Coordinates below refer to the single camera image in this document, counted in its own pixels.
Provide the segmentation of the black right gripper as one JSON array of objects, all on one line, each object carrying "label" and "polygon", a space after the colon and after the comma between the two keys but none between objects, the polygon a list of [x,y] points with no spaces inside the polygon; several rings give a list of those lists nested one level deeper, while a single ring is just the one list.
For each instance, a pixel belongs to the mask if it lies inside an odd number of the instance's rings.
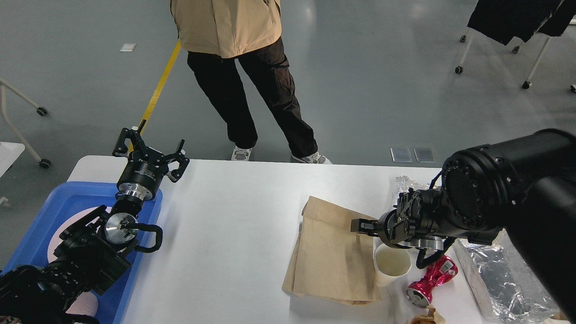
[{"label": "black right gripper", "polygon": [[391,239],[391,234],[396,224],[396,212],[397,209],[392,209],[385,215],[382,215],[378,221],[353,219],[351,220],[351,232],[366,234],[370,237],[378,237],[381,242],[389,248],[405,249],[405,246],[393,243]]}]

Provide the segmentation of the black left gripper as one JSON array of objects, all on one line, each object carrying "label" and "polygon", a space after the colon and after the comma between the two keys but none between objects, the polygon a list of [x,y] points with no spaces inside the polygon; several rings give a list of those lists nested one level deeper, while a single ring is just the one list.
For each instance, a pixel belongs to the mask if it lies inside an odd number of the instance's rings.
[{"label": "black left gripper", "polygon": [[[181,139],[174,153],[160,155],[159,166],[147,163],[155,160],[152,150],[142,139],[141,131],[140,128],[123,128],[113,148],[112,156],[128,160],[117,182],[118,191],[142,201],[149,201],[156,197],[164,176],[173,183],[181,179],[190,159],[183,150],[185,140]],[[177,163],[177,168],[171,170],[169,164],[174,162]]]}]

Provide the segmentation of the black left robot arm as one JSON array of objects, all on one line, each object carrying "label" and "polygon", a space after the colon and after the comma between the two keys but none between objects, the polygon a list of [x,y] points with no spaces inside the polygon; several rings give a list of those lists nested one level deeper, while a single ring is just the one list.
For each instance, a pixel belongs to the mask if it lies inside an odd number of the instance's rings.
[{"label": "black left robot arm", "polygon": [[143,127],[123,128],[112,152],[127,158],[118,182],[116,201],[107,211],[95,208],[59,234],[56,257],[45,267],[17,266],[1,276],[1,320],[22,324],[97,324],[91,315],[70,314],[82,293],[102,295],[131,267],[130,252],[160,249],[164,234],[156,224],[141,223],[138,215],[154,199],[162,179],[177,182],[185,172],[185,140],[174,153],[147,146]]}]

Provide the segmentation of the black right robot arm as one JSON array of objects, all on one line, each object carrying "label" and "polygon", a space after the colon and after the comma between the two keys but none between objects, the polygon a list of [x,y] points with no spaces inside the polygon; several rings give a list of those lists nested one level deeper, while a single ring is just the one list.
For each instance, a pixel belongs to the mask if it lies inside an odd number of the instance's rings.
[{"label": "black right robot arm", "polygon": [[506,230],[513,246],[571,323],[575,322],[575,136],[543,129],[459,150],[436,178],[439,189],[399,193],[379,220],[350,230],[390,248],[418,250],[423,269],[456,239],[491,245]]}]

